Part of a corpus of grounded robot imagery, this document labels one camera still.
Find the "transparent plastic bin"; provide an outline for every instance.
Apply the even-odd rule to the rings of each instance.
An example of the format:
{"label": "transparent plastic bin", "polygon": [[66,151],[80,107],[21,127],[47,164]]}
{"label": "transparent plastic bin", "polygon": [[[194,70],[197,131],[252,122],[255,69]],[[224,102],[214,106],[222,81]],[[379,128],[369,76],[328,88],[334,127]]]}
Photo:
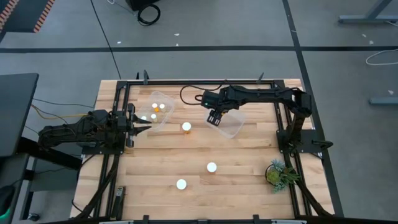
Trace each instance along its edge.
{"label": "transparent plastic bin", "polygon": [[225,113],[221,118],[221,122],[218,126],[214,126],[207,122],[207,117],[209,117],[210,110],[205,113],[205,123],[220,132],[226,138],[233,138],[242,128],[245,117],[244,114],[239,112],[238,110],[230,110],[228,113]]}
{"label": "transparent plastic bin", "polygon": [[[153,103],[157,103],[158,108],[159,105],[163,103],[165,105],[164,111],[160,110],[159,112],[155,112],[152,107]],[[139,108],[138,112],[136,112],[136,115],[138,116],[138,118],[142,118],[143,116],[147,117],[147,121],[152,122],[152,124],[150,124],[152,128],[150,128],[149,131],[158,132],[162,129],[163,125],[170,118],[174,111],[174,108],[175,107],[173,98],[166,96],[159,91],[153,91],[146,103],[141,106],[141,108]],[[156,123],[154,123],[153,120],[150,118],[152,114],[156,114]]]}

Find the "wooden tabletop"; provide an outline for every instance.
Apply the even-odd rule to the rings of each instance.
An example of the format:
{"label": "wooden tabletop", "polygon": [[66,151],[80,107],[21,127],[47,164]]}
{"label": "wooden tabletop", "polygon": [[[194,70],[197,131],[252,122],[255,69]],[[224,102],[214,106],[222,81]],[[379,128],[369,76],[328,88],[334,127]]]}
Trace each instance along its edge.
{"label": "wooden tabletop", "polygon": [[[96,110],[111,110],[116,80],[103,80],[99,88]],[[301,88],[298,79],[285,80],[287,87]],[[205,109],[181,102],[182,86],[133,86],[129,103],[140,108],[153,91],[160,91],[175,99],[175,111],[164,128],[155,133],[151,129],[134,139],[134,148],[126,148],[120,157],[117,186],[126,186],[123,220],[192,219],[252,219],[293,218],[289,190],[274,194],[264,172],[271,160],[280,159],[276,130],[277,121],[272,103],[251,103],[241,107],[246,116],[240,132],[227,139],[208,127]],[[204,85],[203,88],[216,86]],[[247,85],[247,88],[269,88],[268,85]],[[183,97],[192,102],[203,91],[186,88]],[[119,105],[122,105],[123,94]],[[181,130],[183,122],[192,124],[190,134]],[[304,129],[311,129],[310,119]],[[322,162],[311,154],[301,154],[307,187],[324,209],[333,213],[330,193],[326,184]],[[75,204],[83,208],[98,188],[103,156],[97,155],[80,171]],[[215,174],[206,170],[209,162],[218,166]],[[187,188],[176,188],[178,179],[187,181]],[[304,207],[299,188],[300,213]],[[105,192],[101,207],[104,215]],[[72,208],[71,216],[79,212]]]}

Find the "green plant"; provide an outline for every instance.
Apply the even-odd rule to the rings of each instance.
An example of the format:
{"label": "green plant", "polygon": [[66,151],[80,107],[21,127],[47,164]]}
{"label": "green plant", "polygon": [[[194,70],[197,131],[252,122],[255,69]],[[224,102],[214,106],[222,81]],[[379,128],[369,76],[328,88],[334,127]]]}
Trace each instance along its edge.
{"label": "green plant", "polygon": [[279,172],[277,170],[270,170],[267,173],[267,180],[273,185],[276,185],[280,181]]}
{"label": "green plant", "polygon": [[266,179],[274,186],[274,193],[284,190],[289,184],[294,184],[300,176],[294,171],[293,167],[286,167],[285,164],[277,159],[271,161],[271,166],[266,173]]}

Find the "wires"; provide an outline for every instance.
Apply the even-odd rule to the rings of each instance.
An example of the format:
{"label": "wires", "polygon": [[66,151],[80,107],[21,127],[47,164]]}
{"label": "wires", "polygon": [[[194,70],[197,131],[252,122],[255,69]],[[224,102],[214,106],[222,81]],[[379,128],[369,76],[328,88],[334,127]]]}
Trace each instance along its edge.
{"label": "wires", "polygon": [[99,26],[101,27],[102,33],[104,34],[104,37],[105,37],[106,43],[108,44],[109,50],[111,51],[112,58],[113,58],[113,62],[114,62],[114,66],[116,67],[116,70],[118,71],[119,79],[121,80],[121,79],[122,79],[122,77],[120,76],[119,67],[118,67],[118,65],[117,65],[117,63],[116,63],[116,60],[114,59],[114,55],[113,55],[113,51],[112,51],[112,47],[111,47],[111,45],[109,44],[109,41],[108,41],[108,38],[106,37],[106,34],[105,34],[105,31],[104,31],[104,28],[102,27],[102,24],[101,24],[101,21],[100,21],[100,19],[99,19],[99,17],[98,17],[97,11],[95,10],[95,7],[94,7],[93,0],[90,0],[90,2],[91,2],[91,5],[93,6],[93,9],[94,9],[95,16],[97,17],[97,20],[98,20]]}
{"label": "wires", "polygon": [[[95,156],[95,155],[91,155],[89,158],[87,158],[87,159],[81,164],[80,169],[86,164],[86,162],[88,162],[88,161],[89,161],[90,159],[92,159],[94,156]],[[73,205],[73,206],[75,207],[75,209],[77,209],[79,212],[83,212],[82,209],[78,208],[78,207],[75,205],[73,199],[72,199],[72,205]]]}
{"label": "wires", "polygon": [[[42,171],[42,172],[37,172],[37,173],[35,173],[35,175],[37,175],[37,174],[44,174],[44,173],[46,173],[46,172],[58,172],[58,171],[64,170],[64,169],[71,169],[71,168],[63,167],[63,168],[59,168],[59,169],[56,169],[56,170],[46,170],[46,171]],[[10,186],[11,186],[11,185],[14,185],[16,182],[21,181],[21,180],[24,180],[24,179],[25,179],[24,177],[21,178],[21,179],[18,179],[18,180],[16,180],[16,181],[14,181],[12,184],[10,184]]]}
{"label": "wires", "polygon": [[[157,22],[157,21],[160,19],[160,9],[159,9],[158,6],[156,6],[156,5],[154,5],[154,4],[149,4],[149,5],[146,5],[146,6],[142,7],[142,8],[140,8],[140,9],[138,10],[138,15],[136,15],[136,14],[134,13],[134,11],[131,11],[130,9],[127,9],[126,7],[120,5],[119,3],[115,2],[115,0],[113,0],[113,2],[110,2],[109,0],[107,0],[107,1],[108,1],[110,4],[117,4],[119,7],[122,7],[123,9],[125,9],[125,10],[127,10],[128,12],[130,12],[131,14],[133,14],[134,17],[137,17],[138,23],[139,23],[140,25],[142,25],[142,26],[150,26],[150,25],[154,24],[155,22]],[[142,12],[143,12],[146,8],[148,8],[148,7],[153,7],[153,8],[157,11],[157,16],[156,16],[156,18],[155,18],[153,21],[146,21],[145,19],[143,19],[143,18],[141,17]]]}
{"label": "wires", "polygon": [[[37,114],[38,114],[41,118],[43,118],[43,119],[58,119],[58,118],[59,118],[59,119],[62,119],[66,124],[68,124],[68,122],[67,122],[65,119],[61,118],[61,117],[58,116],[58,115],[55,115],[55,114],[52,114],[52,113],[44,112],[44,111],[38,109],[38,107],[36,107],[35,105],[30,105],[30,106],[33,107],[33,109],[36,110]],[[40,112],[45,113],[45,114],[48,114],[48,115],[55,116],[56,118],[47,118],[47,117],[43,116]]]}
{"label": "wires", "polygon": [[[146,21],[145,19],[143,19],[143,18],[141,17],[141,13],[143,12],[143,10],[146,9],[146,8],[148,8],[148,7],[153,7],[153,8],[157,11],[157,16],[156,16],[156,18],[155,18],[153,21],[150,21],[150,22],[149,22],[149,21]],[[154,5],[154,4],[149,4],[149,5],[147,5],[147,6],[144,6],[143,8],[141,8],[141,9],[138,11],[137,19],[138,19],[138,23],[140,23],[140,25],[142,25],[142,26],[150,26],[150,25],[154,24],[155,22],[157,22],[157,21],[160,19],[160,9],[159,9],[159,7],[157,7],[157,6]]]}
{"label": "wires", "polygon": [[26,125],[25,125],[25,128],[27,128],[27,129],[29,129],[29,130],[35,132],[36,134],[39,134],[37,131],[33,130],[32,128],[30,128],[30,127],[28,127],[28,126],[26,126]]}
{"label": "wires", "polygon": [[93,106],[81,105],[81,104],[78,104],[78,103],[53,103],[53,102],[49,102],[49,101],[45,101],[45,100],[40,100],[40,99],[36,99],[36,98],[33,98],[33,100],[37,100],[37,101],[44,102],[44,103],[49,103],[49,104],[52,104],[52,105],[61,105],[61,106],[84,106],[84,107],[87,107],[87,108],[94,108]]}
{"label": "wires", "polygon": [[[215,88],[215,89],[206,89],[206,88],[201,88],[201,87],[194,86],[194,85],[186,85],[186,86],[183,86],[183,87],[181,88],[181,90],[180,90],[180,99],[181,99],[181,101],[182,101],[183,103],[185,103],[186,105],[192,105],[192,106],[200,105],[200,103],[187,103],[187,102],[182,98],[182,91],[183,91],[186,87],[192,87],[192,88],[196,88],[196,89],[198,89],[198,90],[215,91],[215,90],[220,89],[226,82],[227,82],[227,80],[224,80],[224,81],[222,82],[222,84],[220,84],[220,85],[219,85],[217,88]],[[202,95],[195,95],[195,100],[201,101],[201,100],[198,99],[199,96],[202,96]]]}
{"label": "wires", "polygon": [[[390,24],[390,25],[393,25],[393,26],[395,26],[395,27],[398,27],[397,24],[393,24],[392,22],[386,21],[386,23],[388,23],[388,24]],[[398,62],[391,62],[391,63],[370,63],[370,62],[369,62],[369,59],[370,59],[370,58],[373,58],[373,57],[375,57],[375,56],[377,56],[377,55],[384,54],[384,53],[388,53],[388,52],[395,52],[395,51],[398,51],[398,49],[394,49],[394,50],[383,50],[383,51],[380,51],[380,52],[378,52],[378,53],[376,53],[376,54],[370,55],[370,56],[365,60],[366,65],[374,65],[374,66],[378,66],[378,65],[398,65]]]}
{"label": "wires", "polygon": [[[68,123],[67,123],[67,121],[66,121],[64,118],[82,117],[82,116],[86,116],[86,115],[87,115],[87,114],[74,114],[74,115],[58,116],[58,115],[55,115],[55,114],[52,114],[52,113],[44,112],[44,111],[42,111],[41,109],[39,109],[38,107],[36,107],[35,105],[31,105],[31,107],[33,107],[33,109],[36,110],[37,114],[38,114],[41,118],[43,118],[43,119],[62,119],[66,124],[68,124]],[[52,118],[45,117],[45,116],[43,116],[40,112],[45,113],[45,114],[52,115],[52,116],[54,116],[54,117],[52,117]]]}

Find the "robotic arm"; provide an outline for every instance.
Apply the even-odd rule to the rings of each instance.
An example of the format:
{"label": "robotic arm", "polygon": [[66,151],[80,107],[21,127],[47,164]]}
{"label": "robotic arm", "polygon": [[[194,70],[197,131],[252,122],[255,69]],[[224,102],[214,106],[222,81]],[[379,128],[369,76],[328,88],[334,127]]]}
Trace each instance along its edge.
{"label": "robotic arm", "polygon": [[46,126],[39,132],[38,144],[45,149],[65,142],[77,142],[83,150],[88,151],[87,154],[119,154],[125,142],[127,147],[134,147],[133,136],[150,128],[136,128],[134,123],[151,123],[134,114],[133,104],[128,104],[127,111],[128,116],[119,111],[109,113],[106,110],[94,110],[74,124]]}
{"label": "robotic arm", "polygon": [[219,93],[205,90],[201,105],[211,109],[207,119],[218,126],[224,113],[238,110],[246,103],[283,103],[294,114],[292,124],[287,127],[287,143],[296,145],[301,139],[301,130],[305,118],[312,113],[311,95],[298,88],[273,88],[249,90],[243,86],[230,85],[220,89]]}

